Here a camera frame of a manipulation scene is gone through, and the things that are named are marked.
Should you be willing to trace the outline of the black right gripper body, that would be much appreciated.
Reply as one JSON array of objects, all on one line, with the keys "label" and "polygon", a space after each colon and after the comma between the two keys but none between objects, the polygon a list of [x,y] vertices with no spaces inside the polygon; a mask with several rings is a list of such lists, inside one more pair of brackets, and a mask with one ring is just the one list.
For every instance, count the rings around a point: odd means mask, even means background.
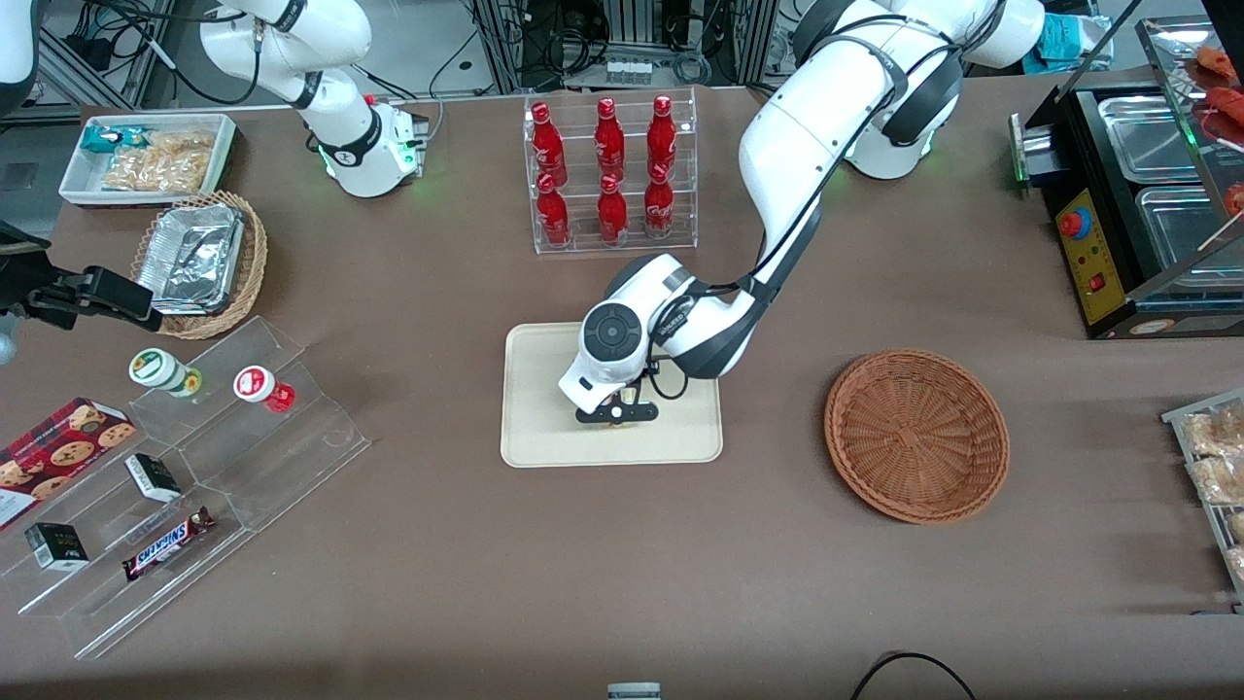
[{"label": "black right gripper body", "polygon": [[1,315],[17,313],[30,293],[51,283],[51,242],[1,223]]}]

